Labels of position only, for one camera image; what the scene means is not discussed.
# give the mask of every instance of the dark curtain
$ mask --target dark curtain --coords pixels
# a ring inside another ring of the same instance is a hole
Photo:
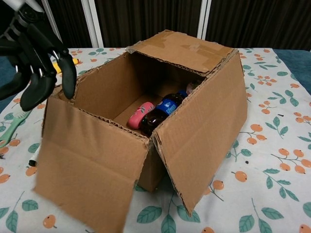
[[[86,19],[80,0],[49,0],[64,45],[68,48],[91,48]]]
[[[95,0],[105,47],[126,47],[164,29],[197,36],[201,0]]]
[[[234,48],[311,49],[310,0],[212,0],[206,40]]]

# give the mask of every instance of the tablecloth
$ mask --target tablecloth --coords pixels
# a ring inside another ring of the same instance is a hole
[[[82,74],[124,49],[70,52]],[[154,193],[135,188],[125,233],[311,232],[311,97],[272,49],[240,49],[240,58],[248,118],[192,217],[165,177]],[[0,136],[20,96],[0,114]],[[36,168],[28,160],[38,152],[44,108],[0,149],[0,232],[93,232],[32,191]]]

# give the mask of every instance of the cardboard box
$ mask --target cardboard box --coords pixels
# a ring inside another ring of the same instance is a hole
[[[247,116],[238,51],[163,31],[48,99],[35,191],[96,232],[122,232],[133,188],[167,171],[189,214]],[[204,80],[150,138],[126,122],[145,101]]]

